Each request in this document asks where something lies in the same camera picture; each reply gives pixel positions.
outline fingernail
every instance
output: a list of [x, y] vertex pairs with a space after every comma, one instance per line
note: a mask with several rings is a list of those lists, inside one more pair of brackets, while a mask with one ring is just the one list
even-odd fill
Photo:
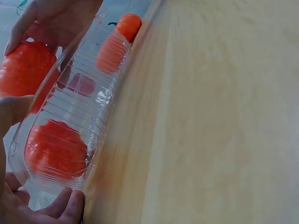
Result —
[[10, 41], [7, 42], [6, 46], [5, 46], [5, 50], [4, 50], [4, 55], [7, 55], [7, 51], [9, 49], [9, 45], [10, 45]]

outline red tomato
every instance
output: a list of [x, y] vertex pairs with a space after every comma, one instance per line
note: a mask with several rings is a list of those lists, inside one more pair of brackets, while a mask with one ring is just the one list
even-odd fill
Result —
[[[56, 62], [56, 56], [50, 53], [41, 42], [22, 42], [15, 51], [2, 60], [0, 67], [1, 96], [34, 95]], [[32, 113], [37, 113], [54, 83], [60, 76], [56, 70], [47, 81], [36, 99]]]
[[33, 172], [62, 180], [80, 177], [86, 158], [87, 146], [79, 133], [52, 119], [31, 129], [24, 151], [27, 167]]
[[126, 52], [123, 40], [116, 33], [113, 33], [99, 49], [96, 61], [97, 68], [107, 74], [116, 72], [121, 66]]
[[94, 87], [95, 81], [77, 73], [73, 80], [68, 84], [67, 88], [71, 91], [77, 92], [82, 96], [90, 96], [94, 91]]

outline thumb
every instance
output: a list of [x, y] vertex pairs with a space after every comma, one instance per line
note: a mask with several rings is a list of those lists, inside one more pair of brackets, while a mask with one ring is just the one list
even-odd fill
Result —
[[26, 115], [33, 96], [4, 97], [0, 99], [0, 138], [12, 125], [19, 123]]

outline plastic clamshell package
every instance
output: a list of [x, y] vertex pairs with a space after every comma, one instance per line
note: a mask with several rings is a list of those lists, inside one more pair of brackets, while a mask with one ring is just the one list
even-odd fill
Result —
[[[107, 41], [111, 36], [114, 41], [117, 40], [116, 45]], [[97, 55], [102, 48], [105, 48], [105, 51], [109, 50], [112, 55], [118, 55], [120, 63], [115, 64], [114, 61], [109, 61], [111, 57], [107, 57], [104, 69], [100, 70], [97, 66]], [[113, 27], [101, 24], [101, 18], [98, 17], [57, 59], [37, 91], [35, 99], [56, 69], [61, 72], [60, 78], [53, 85], [37, 114], [30, 113], [34, 106], [35, 99], [33, 100], [27, 116], [17, 128], [9, 149], [9, 166], [22, 185], [30, 182], [36, 190], [54, 195], [65, 187], [82, 188], [91, 173], [93, 159], [102, 147], [108, 114], [121, 84], [130, 48], [124, 36], [115, 33]], [[61, 153], [57, 154], [54, 160], [57, 163], [65, 161], [62, 167], [72, 162], [84, 164], [80, 170], [47, 166], [44, 162], [50, 156], [47, 150], [39, 152], [40, 160], [25, 160], [26, 150], [36, 147], [36, 144], [29, 144], [32, 133], [49, 122], [59, 126], [61, 131], [43, 129], [44, 134], [50, 138], [44, 138], [41, 146], [51, 145], [49, 150], [58, 148]], [[72, 151], [72, 148], [76, 148], [71, 147], [74, 141], [66, 138], [63, 134], [65, 132], [78, 134], [86, 146], [81, 147], [86, 155], [81, 157], [81, 161], [76, 161], [80, 158], [76, 156], [78, 151]]]

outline wooden table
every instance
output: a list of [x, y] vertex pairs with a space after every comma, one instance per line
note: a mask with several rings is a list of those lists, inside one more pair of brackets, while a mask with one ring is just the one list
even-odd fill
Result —
[[157, 2], [85, 223], [299, 223], [299, 2]]

